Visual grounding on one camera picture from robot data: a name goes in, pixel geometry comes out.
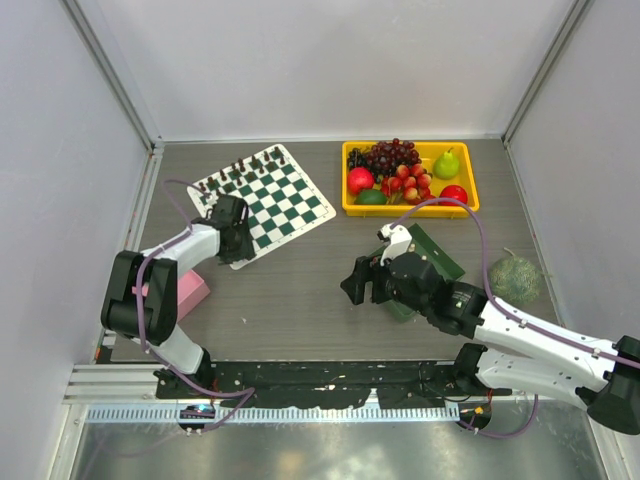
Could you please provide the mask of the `green white chess board mat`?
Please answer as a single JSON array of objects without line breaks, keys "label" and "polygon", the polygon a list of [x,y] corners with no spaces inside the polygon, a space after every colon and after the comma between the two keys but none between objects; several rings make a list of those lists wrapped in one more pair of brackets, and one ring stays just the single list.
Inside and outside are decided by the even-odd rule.
[{"label": "green white chess board mat", "polygon": [[[329,200],[282,144],[217,168],[195,185],[187,193],[200,215],[212,209],[221,194],[246,201],[255,259],[336,216]],[[255,259],[234,262],[231,268],[239,270]]]}]

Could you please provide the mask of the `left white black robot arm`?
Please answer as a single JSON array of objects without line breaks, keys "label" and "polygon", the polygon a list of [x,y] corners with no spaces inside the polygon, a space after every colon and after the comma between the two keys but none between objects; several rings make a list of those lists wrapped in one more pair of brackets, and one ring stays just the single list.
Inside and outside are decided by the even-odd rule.
[{"label": "left white black robot arm", "polygon": [[214,396],[208,351],[178,325],[178,283],[201,262],[232,264],[255,257],[247,202],[222,195],[205,217],[155,248],[123,250],[113,262],[101,310],[102,326],[138,342],[178,377],[191,397]]}]

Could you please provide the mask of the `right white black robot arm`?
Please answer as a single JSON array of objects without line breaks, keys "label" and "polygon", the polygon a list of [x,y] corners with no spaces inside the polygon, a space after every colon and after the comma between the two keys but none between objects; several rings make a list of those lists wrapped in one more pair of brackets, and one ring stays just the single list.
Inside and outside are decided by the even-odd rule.
[{"label": "right white black robot arm", "polygon": [[468,283],[442,277],[426,258],[408,252],[387,260],[361,256],[341,282],[350,301],[396,301],[439,331],[468,338],[452,370],[454,386],[522,390],[563,401],[611,430],[639,432],[639,341],[566,330]]}]

